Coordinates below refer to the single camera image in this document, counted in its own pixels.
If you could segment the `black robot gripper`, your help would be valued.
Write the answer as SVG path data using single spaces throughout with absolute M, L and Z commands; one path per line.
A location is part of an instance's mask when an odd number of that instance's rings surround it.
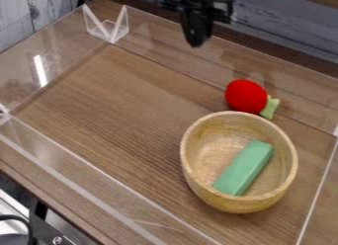
M 191 47 L 199 47 L 209 39 L 212 21 L 231 22 L 233 0 L 163 0 L 161 4 L 179 12 L 184 38 Z M 203 34 L 199 17 L 203 17 Z

